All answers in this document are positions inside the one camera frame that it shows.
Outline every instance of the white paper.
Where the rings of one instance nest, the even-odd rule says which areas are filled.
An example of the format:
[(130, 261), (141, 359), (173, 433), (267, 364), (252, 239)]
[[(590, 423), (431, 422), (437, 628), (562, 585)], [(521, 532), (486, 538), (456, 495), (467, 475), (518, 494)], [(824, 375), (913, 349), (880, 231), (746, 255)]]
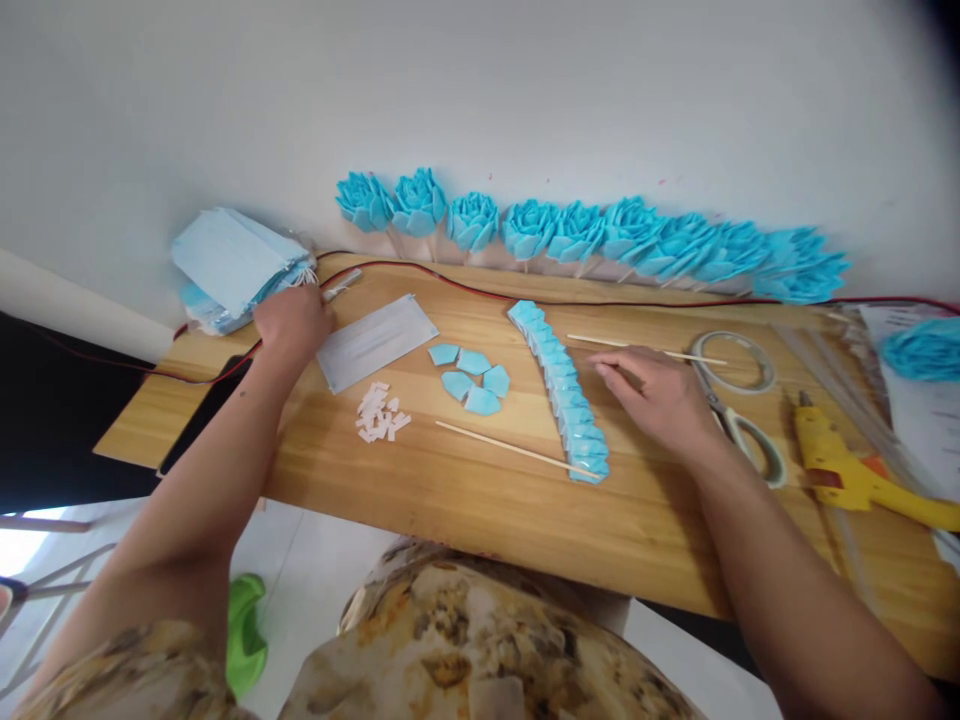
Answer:
[(336, 395), (439, 334), (413, 295), (405, 295), (337, 330), (317, 360)]
[[(874, 348), (896, 332), (929, 319), (902, 308), (864, 306), (860, 308)], [(931, 383), (907, 380), (897, 375), (880, 353), (880, 371), (890, 398), (893, 431), (923, 464), (933, 482), (934, 494), (942, 500), (960, 502), (960, 383)], [(940, 557), (960, 574), (957, 543), (934, 536)]]

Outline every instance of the tape roll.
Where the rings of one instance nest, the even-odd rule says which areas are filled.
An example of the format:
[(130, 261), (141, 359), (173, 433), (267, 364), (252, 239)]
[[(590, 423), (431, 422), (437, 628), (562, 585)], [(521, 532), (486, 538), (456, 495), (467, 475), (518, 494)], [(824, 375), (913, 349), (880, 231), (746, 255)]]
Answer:
[(767, 392), (777, 383), (777, 368), (773, 364), (773, 360), (770, 359), (770, 356), (764, 351), (762, 347), (757, 345), (753, 340), (743, 335), (738, 335), (737, 333), (727, 332), (726, 330), (717, 330), (715, 332), (706, 333), (701, 335), (693, 342), (693, 347), (690, 350), (691, 355), (697, 355), (699, 357), (709, 357), (704, 352), (704, 346), (711, 340), (717, 339), (732, 340), (743, 348), (746, 348), (747, 351), (753, 356), (753, 359), (757, 361), (757, 364), (760, 366), (760, 372), (762, 376), (760, 382), (756, 385), (748, 385), (746, 387), (742, 385), (734, 385), (728, 380), (724, 380), (722, 377), (717, 375), (711, 368), (710, 363), (700, 363), (700, 367), (706, 372), (710, 377), (710, 382), (716, 383), (722, 387), (727, 388), (727, 390), (732, 390), (733, 392), (740, 393), (741, 395), (760, 395), (761, 393)]

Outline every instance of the blue paper flower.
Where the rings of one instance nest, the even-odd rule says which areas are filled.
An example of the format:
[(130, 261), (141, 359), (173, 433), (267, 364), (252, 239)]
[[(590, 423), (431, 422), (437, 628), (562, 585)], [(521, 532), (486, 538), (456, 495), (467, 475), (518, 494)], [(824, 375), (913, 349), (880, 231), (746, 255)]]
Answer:
[(433, 170), (417, 168), (414, 176), (397, 182), (397, 211), (393, 225), (404, 235), (423, 238), (432, 235), (447, 211), (447, 199), (433, 179)]
[(756, 270), (770, 256), (767, 236), (752, 222), (734, 225), (724, 223), (717, 229), (717, 238), (699, 267), (694, 279), (716, 283)]
[(527, 200), (511, 205), (500, 228), (507, 250), (522, 262), (544, 251), (557, 228), (560, 208), (553, 203)]
[(767, 233), (769, 256), (757, 269), (758, 275), (781, 274), (802, 270), (819, 264), (823, 258), (826, 238), (816, 234), (816, 228), (778, 230)]
[(816, 265), (800, 270), (758, 275), (753, 281), (753, 292), (791, 305), (826, 302), (843, 287), (840, 275), (851, 267), (844, 257), (844, 253), (823, 255)]
[(482, 252), (500, 227), (500, 211), (489, 195), (472, 192), (455, 198), (447, 213), (447, 237), (461, 252)]
[(960, 382), (960, 318), (917, 323), (884, 340), (880, 354), (905, 378)]
[(586, 262), (604, 238), (600, 206), (584, 207), (577, 200), (560, 211), (557, 229), (547, 244), (547, 257), (560, 263)]
[(337, 183), (340, 214), (364, 232), (384, 232), (393, 217), (390, 193), (373, 175), (350, 173)]
[(646, 207), (639, 195), (607, 208), (603, 219), (606, 236), (600, 251), (608, 260), (628, 265), (657, 241), (667, 224), (667, 218), (657, 215), (656, 208)]
[(634, 268), (638, 275), (655, 275), (661, 283), (673, 280), (693, 272), (716, 238), (717, 228), (699, 213), (670, 218), (653, 245), (639, 255)]

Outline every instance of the green object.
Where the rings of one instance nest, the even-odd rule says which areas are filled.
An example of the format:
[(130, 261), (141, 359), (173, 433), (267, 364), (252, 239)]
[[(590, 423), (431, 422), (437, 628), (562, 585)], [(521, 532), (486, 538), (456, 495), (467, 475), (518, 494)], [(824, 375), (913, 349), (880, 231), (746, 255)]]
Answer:
[(257, 601), (267, 594), (259, 575), (247, 573), (230, 583), (227, 616), (227, 683), (241, 698), (267, 666), (267, 642), (257, 630)]

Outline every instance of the red wire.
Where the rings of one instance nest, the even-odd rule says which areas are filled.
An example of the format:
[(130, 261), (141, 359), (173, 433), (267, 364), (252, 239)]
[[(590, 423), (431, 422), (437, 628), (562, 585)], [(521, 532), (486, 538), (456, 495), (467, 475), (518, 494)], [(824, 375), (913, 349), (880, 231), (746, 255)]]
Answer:
[[(331, 255), (341, 255), (341, 254), (352, 254), (352, 253), (350, 253), (349, 250), (331, 250), (330, 252), (323, 253), (322, 255), (318, 256), (317, 262), (319, 263), (320, 260), (330, 257)], [(440, 280), (441, 282), (446, 283), (447, 285), (458, 288), (460, 290), (465, 290), (467, 292), (473, 293), (474, 295), (480, 295), (481, 297), (493, 298), (496, 300), (510, 300), (513, 302), (517, 302), (520, 300), (532, 300), (540, 305), (549, 305), (549, 306), (657, 307), (657, 308), (673, 309), (673, 308), (723, 307), (728, 305), (781, 305), (782, 304), (778, 300), (770, 300), (767, 298), (734, 298), (731, 300), (708, 300), (708, 301), (698, 302), (698, 303), (629, 302), (629, 301), (619, 301), (619, 300), (600, 301), (600, 302), (538, 300), (536, 298), (516, 297), (513, 295), (506, 295), (503, 293), (492, 292), (490, 290), (481, 290), (480, 288), (475, 288), (470, 285), (465, 285), (464, 283), (458, 282), (457, 280), (448, 278), (446, 275), (442, 275), (438, 273), (436, 270), (431, 270), (430, 268), (424, 267), (419, 263), (409, 262), (406, 260), (367, 260), (366, 262), (358, 263), (356, 265), (351, 265), (350, 267), (346, 267), (343, 270), (339, 270), (338, 272), (335, 272), (333, 275), (331, 275), (326, 280), (321, 282), (320, 288), (323, 289), (330, 283), (334, 282), (338, 278), (342, 277), (343, 275), (346, 275), (347, 273), (353, 270), (356, 270), (358, 268), (365, 268), (365, 267), (375, 267), (377, 265), (400, 265), (401, 267), (413, 268), (415, 270), (419, 270), (420, 272), (426, 273), (427, 275), (431, 275), (432, 277), (436, 278), (437, 280)], [(947, 312), (953, 315), (960, 315), (960, 307), (956, 305), (940, 302), (939, 300), (931, 300), (929, 298), (912, 297), (912, 296), (901, 297), (901, 296), (880, 295), (880, 296), (871, 296), (871, 297), (834, 298), (833, 300), (828, 300), (827, 302), (816, 303), (816, 304), (821, 306), (829, 306), (829, 305), (837, 305), (840, 303), (883, 303), (883, 302), (919, 303), (924, 305), (930, 305), (932, 307), (937, 307), (942, 310), (946, 310)], [(37, 328), (34, 328), (32, 325), (29, 327), (31, 327), (33, 330), (38, 332), (40, 335), (42, 335), (43, 337), (45, 337), (47, 340), (54, 343), (55, 345), (58, 345), (62, 349), (66, 350), (67, 352), (72, 353), (73, 355), (77, 355), (78, 357), (84, 358), (85, 360), (91, 360), (93, 362), (99, 362), (105, 365), (114, 365), (116, 367), (130, 368), (133, 370), (138, 370), (142, 373), (146, 373), (148, 375), (160, 375), (161, 377), (168, 377), (173, 380), (179, 380), (180, 382), (188, 383), (190, 385), (215, 385), (221, 380), (225, 380), (226, 378), (230, 377), (233, 373), (235, 373), (238, 369), (240, 369), (247, 360), (253, 357), (253, 355), (257, 352), (257, 350), (260, 349), (260, 346), (263, 344), (262, 340), (258, 340), (256, 343), (254, 343), (253, 347), (251, 347), (250, 350), (247, 351), (246, 355), (244, 355), (243, 358), (241, 358), (239, 363), (237, 363), (235, 366), (230, 368), (230, 370), (227, 370), (226, 372), (216, 376), (215, 378), (212, 378), (210, 380), (191, 380), (189, 378), (182, 377), (175, 373), (165, 372), (163, 370), (148, 370), (142, 367), (138, 367), (137, 365), (132, 365), (130, 363), (116, 362), (114, 360), (104, 360), (102, 358), (93, 357), (91, 355), (87, 355), (85, 353), (79, 352), (78, 350), (74, 350), (73, 348), (68, 347), (67, 345), (64, 345), (63, 343), (56, 340), (55, 338), (47, 335), (44, 332), (41, 332), (40, 330), (37, 330)], [(180, 335), (182, 335), (186, 331), (186, 329), (187, 329), (186, 325), (183, 325), (182, 327), (180, 327), (177, 330), (177, 332), (174, 333), (174, 336), (173, 336), (174, 340), (180, 337)]]

